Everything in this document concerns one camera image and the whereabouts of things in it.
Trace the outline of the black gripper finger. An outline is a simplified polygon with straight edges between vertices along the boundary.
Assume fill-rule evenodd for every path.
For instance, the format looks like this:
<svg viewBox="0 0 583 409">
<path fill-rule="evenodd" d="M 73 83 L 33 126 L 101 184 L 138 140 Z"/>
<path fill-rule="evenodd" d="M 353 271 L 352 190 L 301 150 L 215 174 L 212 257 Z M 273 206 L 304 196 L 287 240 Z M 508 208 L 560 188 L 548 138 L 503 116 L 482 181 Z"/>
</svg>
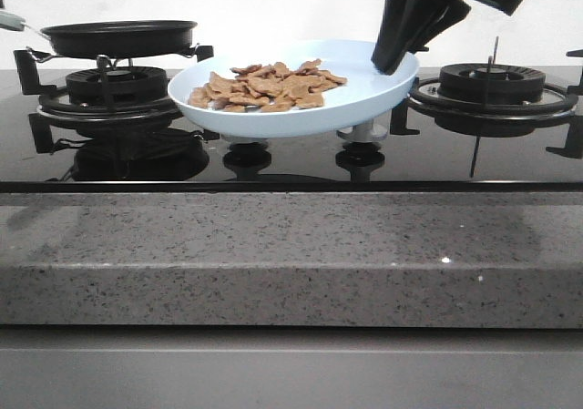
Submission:
<svg viewBox="0 0 583 409">
<path fill-rule="evenodd" d="M 384 0 L 383 18 L 372 54 L 379 72 L 391 75 L 404 55 L 428 41 L 445 11 L 445 0 Z"/>
<path fill-rule="evenodd" d="M 409 52 L 425 52 L 427 44 L 446 29 L 465 20 L 471 8 L 463 0 L 449 0 L 443 7 L 435 9 L 428 17 L 421 30 L 415 34 L 414 40 L 408 46 Z"/>
</svg>

